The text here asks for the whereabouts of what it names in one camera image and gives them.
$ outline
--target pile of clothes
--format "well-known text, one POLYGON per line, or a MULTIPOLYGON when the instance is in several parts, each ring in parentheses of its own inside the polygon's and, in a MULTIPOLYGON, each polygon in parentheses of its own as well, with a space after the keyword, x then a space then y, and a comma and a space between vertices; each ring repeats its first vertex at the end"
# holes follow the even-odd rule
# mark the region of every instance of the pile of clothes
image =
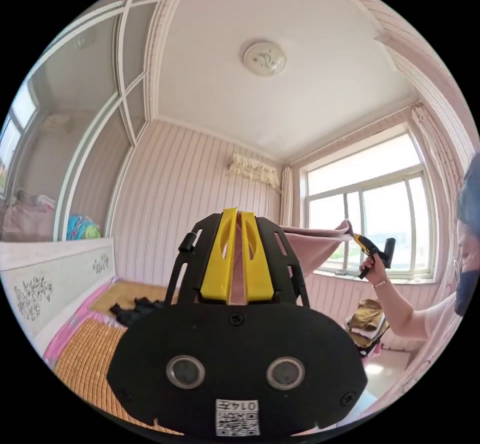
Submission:
POLYGON ((162 309, 164 303, 160 300, 151 302, 146 297, 135 298, 134 309, 122 309, 118 304, 110 308, 110 312, 115 316, 117 322, 125 327, 130 327, 134 322, 141 319, 144 315, 150 314, 156 309, 162 309))
MULTIPOLYGON (((22 188, 12 195, 6 209, 0 208, 0 234, 4 242, 48 242, 54 231, 55 200, 43 194, 29 194, 22 188)), ((68 218, 67 240, 101 237, 95 222, 85 215, 68 218)))
POLYGON ((382 306, 373 299, 361 300, 355 313, 345 321, 345 330, 363 358, 376 352, 388 328, 382 306))

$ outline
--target ceiling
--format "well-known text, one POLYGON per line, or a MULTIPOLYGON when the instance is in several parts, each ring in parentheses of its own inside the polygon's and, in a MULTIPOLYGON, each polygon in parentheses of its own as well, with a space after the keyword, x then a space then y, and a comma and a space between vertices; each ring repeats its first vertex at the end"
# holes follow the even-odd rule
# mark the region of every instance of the ceiling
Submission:
POLYGON ((415 100, 378 35, 353 0, 180 0, 159 72, 159 117, 288 162, 415 100), (243 66, 257 40, 282 47, 281 74, 243 66))

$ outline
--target window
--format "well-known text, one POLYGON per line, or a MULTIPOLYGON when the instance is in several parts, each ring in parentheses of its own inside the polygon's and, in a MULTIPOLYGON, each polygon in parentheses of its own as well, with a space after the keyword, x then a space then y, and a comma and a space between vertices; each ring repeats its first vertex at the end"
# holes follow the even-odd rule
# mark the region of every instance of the window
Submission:
POLYGON ((18 91, 0 131, 0 198, 5 198, 15 149, 37 108, 25 82, 18 91))
MULTIPOLYGON (((431 277, 434 222, 425 168, 408 133, 307 173, 309 228, 333 229, 349 219, 353 230, 381 250, 396 239, 388 273, 431 277)), ((343 242, 322 270, 358 273, 365 255, 343 242)))

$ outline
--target screw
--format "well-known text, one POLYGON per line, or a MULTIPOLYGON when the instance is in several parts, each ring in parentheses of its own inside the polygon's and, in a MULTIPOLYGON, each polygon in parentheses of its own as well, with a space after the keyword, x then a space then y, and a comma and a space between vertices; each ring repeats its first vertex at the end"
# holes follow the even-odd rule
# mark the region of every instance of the screw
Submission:
POLYGON ((356 396, 355 392, 347 392, 341 399, 340 404, 347 406, 350 405, 353 401, 353 398, 356 396))
POLYGON ((239 314, 238 312, 234 312, 233 314, 230 314, 228 317, 229 323, 231 325, 242 325, 244 323, 245 318, 239 314))
POLYGON ((122 389, 120 391, 120 397, 124 400, 132 400, 131 399, 132 395, 128 391, 126 391, 125 389, 122 389))

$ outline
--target bracelet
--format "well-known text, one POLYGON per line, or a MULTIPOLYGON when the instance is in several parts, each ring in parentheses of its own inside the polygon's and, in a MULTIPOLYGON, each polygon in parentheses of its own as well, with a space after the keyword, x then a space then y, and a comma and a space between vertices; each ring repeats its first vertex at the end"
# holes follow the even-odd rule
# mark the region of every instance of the bracelet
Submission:
POLYGON ((372 284, 372 287, 373 287, 374 289, 376 289, 377 287, 385 284, 385 283, 388 282, 388 281, 389 281, 388 279, 385 279, 385 280, 383 280, 382 282, 379 282, 378 284, 372 284))

